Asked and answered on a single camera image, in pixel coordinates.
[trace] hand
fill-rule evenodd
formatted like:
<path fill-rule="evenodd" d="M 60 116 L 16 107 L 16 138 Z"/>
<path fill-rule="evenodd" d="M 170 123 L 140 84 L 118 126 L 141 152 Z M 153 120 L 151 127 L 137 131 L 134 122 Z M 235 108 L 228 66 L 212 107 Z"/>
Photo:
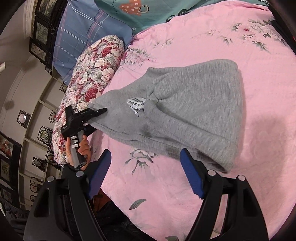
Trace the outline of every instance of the hand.
<path fill-rule="evenodd" d="M 91 160 L 91 151 L 89 148 L 89 141 L 87 140 L 87 136 L 83 135 L 83 140 L 79 143 L 79 149 L 78 152 L 82 155 L 82 156 L 86 156 L 86 162 L 87 164 L 81 168 L 81 171 L 84 171 L 86 169 L 86 167 L 88 166 L 90 160 Z M 67 138 L 66 141 L 66 155 L 68 157 L 68 162 L 71 166 L 74 166 L 73 160 L 72 160 L 72 154 L 71 154 L 71 149 L 70 149 L 70 145 L 71 145 L 71 139 L 70 137 Z"/>

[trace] clothing tag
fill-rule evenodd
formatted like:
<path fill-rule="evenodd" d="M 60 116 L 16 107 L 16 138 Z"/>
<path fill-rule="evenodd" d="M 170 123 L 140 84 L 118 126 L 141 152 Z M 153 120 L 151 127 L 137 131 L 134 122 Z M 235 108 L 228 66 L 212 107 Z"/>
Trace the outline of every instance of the clothing tag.
<path fill-rule="evenodd" d="M 137 98 L 130 98 L 126 101 L 129 107 L 134 111 L 136 116 L 139 116 L 139 111 L 144 111 L 144 102 L 147 99 L 137 97 Z"/>

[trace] white crown molding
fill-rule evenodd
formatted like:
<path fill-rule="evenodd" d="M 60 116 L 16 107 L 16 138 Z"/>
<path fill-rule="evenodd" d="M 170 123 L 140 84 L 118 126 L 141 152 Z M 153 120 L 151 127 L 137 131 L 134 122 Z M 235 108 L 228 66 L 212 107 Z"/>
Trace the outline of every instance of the white crown molding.
<path fill-rule="evenodd" d="M 28 60 L 26 61 L 27 62 L 30 62 L 31 60 L 33 60 L 35 57 L 33 55 L 31 55 Z M 22 78 L 24 77 L 24 75 L 26 74 L 26 71 L 23 70 L 23 68 L 21 68 L 21 70 L 19 71 L 19 73 L 17 74 L 15 80 L 13 81 L 9 91 L 8 91 L 8 94 L 5 98 L 5 102 L 4 103 L 7 103 L 7 102 L 10 102 L 12 101 L 12 98 L 13 98 L 13 95 L 15 94 L 15 91 L 17 89 L 17 87 L 19 86 Z M 7 110 L 5 109 L 5 104 L 3 105 L 2 107 L 2 110 L 0 112 L 0 130 L 2 130 L 3 128 L 3 124 L 4 124 L 4 119 L 6 117 L 6 113 L 7 113 Z"/>
<path fill-rule="evenodd" d="M 32 37 L 32 20 L 33 20 L 33 11 L 35 2 L 37 4 L 37 0 L 26 0 L 25 9 L 24 9 L 24 37 Z"/>

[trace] screw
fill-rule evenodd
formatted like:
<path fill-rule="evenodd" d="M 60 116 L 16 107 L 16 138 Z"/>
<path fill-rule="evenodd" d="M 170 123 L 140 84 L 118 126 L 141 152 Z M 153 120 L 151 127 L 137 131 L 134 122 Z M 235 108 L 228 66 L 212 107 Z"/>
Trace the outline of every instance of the screw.
<path fill-rule="evenodd" d="M 53 176 L 50 176 L 50 177 L 47 178 L 47 181 L 48 181 L 49 183 L 51 183 L 53 180 L 54 180 L 54 177 L 53 177 Z"/>
<path fill-rule="evenodd" d="M 82 177 L 83 175 L 84 175 L 84 172 L 83 171 L 76 172 L 76 176 L 77 177 Z"/>
<path fill-rule="evenodd" d="M 216 172 L 214 170 L 208 170 L 207 173 L 209 176 L 212 176 L 212 177 L 216 175 Z"/>
<path fill-rule="evenodd" d="M 239 180 L 243 182 L 244 180 L 246 180 L 246 177 L 243 175 L 239 175 Z"/>

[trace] pink comforter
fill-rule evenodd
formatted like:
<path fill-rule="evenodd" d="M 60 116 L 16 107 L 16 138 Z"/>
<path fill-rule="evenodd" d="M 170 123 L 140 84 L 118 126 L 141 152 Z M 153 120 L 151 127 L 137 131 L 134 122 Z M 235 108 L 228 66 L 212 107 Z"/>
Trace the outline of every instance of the pink comforter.
<path fill-rule="evenodd" d="M 266 7 L 224 1 L 151 27 L 138 34 L 104 92 L 135 81 L 148 67 L 235 61 L 245 91 L 245 127 L 241 152 L 227 176 L 246 176 L 272 237 L 296 202 L 296 57 L 270 19 Z M 202 201 L 180 162 L 95 132 L 93 160 L 106 148 L 112 164 L 103 191 L 156 240 L 183 241 Z M 222 216 L 216 232 L 221 225 Z"/>

